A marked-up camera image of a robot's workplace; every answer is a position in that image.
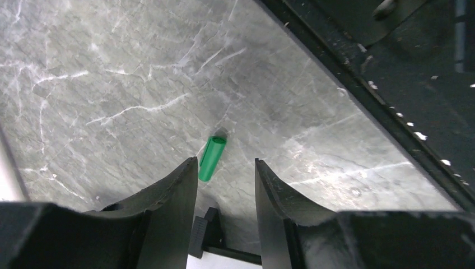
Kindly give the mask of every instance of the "white paint speck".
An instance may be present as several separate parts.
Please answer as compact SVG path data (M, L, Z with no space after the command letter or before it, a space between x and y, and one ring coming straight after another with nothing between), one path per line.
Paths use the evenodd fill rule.
M452 163L450 163L449 160L440 160L443 164L450 166Z
M377 90L378 87L374 84L374 82L372 81L368 81L368 85L370 85L370 87L373 89L373 90Z
M96 45L96 43L91 43L91 45L89 46L89 50L97 52L99 50L99 47Z
M358 43L358 48L360 48L361 52L367 52L367 49L365 48L365 46L363 46L359 43Z
M420 140L427 140L427 136L423 135L421 132L415 132L414 135L416 135Z

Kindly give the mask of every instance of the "marble surface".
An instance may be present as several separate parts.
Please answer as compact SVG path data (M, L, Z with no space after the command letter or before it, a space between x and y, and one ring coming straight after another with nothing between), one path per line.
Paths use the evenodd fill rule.
M34 201L97 210L229 142L197 214L259 253L254 158L332 210L452 210L253 0L6 0L0 123Z

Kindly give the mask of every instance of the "green cylinder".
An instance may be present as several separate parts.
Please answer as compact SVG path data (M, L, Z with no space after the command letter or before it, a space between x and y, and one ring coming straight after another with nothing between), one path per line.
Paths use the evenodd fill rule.
M226 146L226 139L219 136L212 136L208 139L208 143L199 161L198 178L201 181L209 181L213 175L216 165L220 160L221 154Z

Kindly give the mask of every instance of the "white vein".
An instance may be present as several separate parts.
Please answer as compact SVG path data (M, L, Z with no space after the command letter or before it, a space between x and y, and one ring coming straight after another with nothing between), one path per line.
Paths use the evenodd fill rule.
M77 78L77 77L82 77L82 76L85 76L85 75L88 75L89 74L89 71L88 70L83 70L83 71L79 71L77 73L74 73L74 74L65 74L65 75L61 75L61 76L47 76L47 77L41 77L39 78L35 84L31 87L31 91L33 92L33 89L35 88L36 85L42 83L42 82L45 82L45 81L53 81L53 80L65 80L67 78Z
M215 63L215 66L221 65L221 64L223 64L225 61L231 59L231 58L234 57L234 56L237 56L237 55L239 55L239 54L242 54L242 53L245 52L245 51L246 51L246 48L243 48L243 49L240 49L239 51L237 51L237 52L235 52L235 53L231 53L231 54L229 54L228 56L226 56L226 57L222 58L221 60L217 61L217 62Z
M40 138L41 138L41 153L42 154L44 154L44 148L45 148L44 134L43 134L43 109L45 109L47 105L48 105L48 101L43 100L40 106L39 124L40 124Z
M151 108L148 108L148 107L145 107L145 106L141 106L141 105L135 105L135 106L131 106L129 108L126 108L124 110L122 110L121 112L119 113L116 113L112 116L109 116L109 117L100 117L100 118L97 118L97 119L93 119L91 120L90 122L86 123L86 125L89 125L91 123L95 123L95 122L101 122L101 125L105 125L107 123L109 123L111 120L117 118L118 116L124 114L125 112L129 111L129 110L132 110L132 109L143 109L147 112L156 112L156 111L161 111L161 110L164 110L165 108L169 108L170 106L178 103L181 99L185 98L186 96L188 96L189 93L187 94L182 94L180 96L178 96L177 98L173 99L172 101L169 101L168 103L166 104L163 104L163 105L158 105L158 106L154 106L154 107L151 107Z
M48 171L48 165L45 165L44 167L40 168L40 169L32 169L32 168L24 168L24 169L19 169L19 170L22 170L26 173L35 173L37 175L39 175L40 177L43 177L43 178L48 178L48 177L45 177L45 175L43 174L44 172ZM79 197L80 199L82 200L86 200L85 197L83 196L80 196L79 194L77 194L76 192L70 190L68 187L66 187L62 182L58 181L56 179L56 177L54 176L54 174L52 174L51 177L48 178L49 180L51 181L54 181L56 183L58 183L58 185L60 185L64 190L66 190L67 192L69 192L70 194L76 196L76 197Z
M232 13L234 12L234 9L236 8L237 3L238 3L238 0L234 1L234 6L232 7L231 12L229 12L229 17L227 18L227 21L231 21Z
M318 178L315 178L315 179L308 179L308 180L304 180L304 181L300 181L300 182L292 182L292 183L289 183L289 185L313 184L313 183L319 182L323 179L333 179L333 178L352 176L352 175L361 175L361 174L366 174L367 175L367 172L379 171L379 170L390 169L390 168L397 168L397 167L405 166L405 165L411 165L411 163L409 161L404 161L404 162L397 163L397 164L382 165L382 166L377 166L377 167L374 167L374 168L358 169L358 170L353 170L353 171L348 171L348 172L343 172L343 173L330 173L328 175L325 175L323 177L318 177Z
M21 5L23 4L23 0L20 0L18 2L18 10L15 14L15 21L12 23L12 25L16 24L20 20L20 14L21 14Z
M205 67L211 60L213 60L216 56L218 56L218 54L220 52L222 52L224 48L221 48L219 49L217 52L215 52L213 55L211 55L208 59L206 59L206 61L200 66L200 68L198 69L198 71L196 72L196 74L194 74L195 76L197 74L199 74L202 70L203 70L203 67Z

